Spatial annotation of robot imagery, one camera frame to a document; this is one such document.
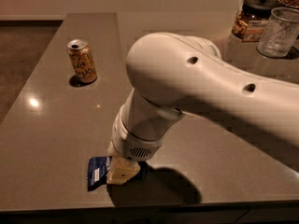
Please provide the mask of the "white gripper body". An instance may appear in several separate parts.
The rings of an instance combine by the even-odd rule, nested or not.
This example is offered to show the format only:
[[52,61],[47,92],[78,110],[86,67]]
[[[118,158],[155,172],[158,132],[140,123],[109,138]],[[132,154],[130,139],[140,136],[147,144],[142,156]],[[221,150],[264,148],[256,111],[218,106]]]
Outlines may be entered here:
[[147,161],[154,156],[163,141],[163,138],[157,141],[146,141],[133,136],[123,124],[122,110],[120,110],[112,125],[107,154],[132,161]]

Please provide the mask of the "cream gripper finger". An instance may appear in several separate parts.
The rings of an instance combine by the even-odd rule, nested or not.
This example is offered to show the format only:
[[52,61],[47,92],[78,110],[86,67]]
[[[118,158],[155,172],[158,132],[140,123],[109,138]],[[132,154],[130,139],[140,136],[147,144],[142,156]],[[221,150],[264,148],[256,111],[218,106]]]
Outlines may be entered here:
[[127,160],[123,157],[113,157],[107,173],[107,183],[110,185],[122,185],[140,171],[137,161]]

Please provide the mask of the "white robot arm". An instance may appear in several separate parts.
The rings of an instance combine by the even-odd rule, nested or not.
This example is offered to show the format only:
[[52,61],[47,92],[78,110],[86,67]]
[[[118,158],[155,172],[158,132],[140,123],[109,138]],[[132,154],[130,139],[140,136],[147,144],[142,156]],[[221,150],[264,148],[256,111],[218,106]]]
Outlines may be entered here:
[[126,58],[132,90],[115,118],[107,181],[122,185],[153,157],[169,128],[185,115],[210,119],[247,142],[299,147],[299,88],[224,62],[195,36],[153,33]]

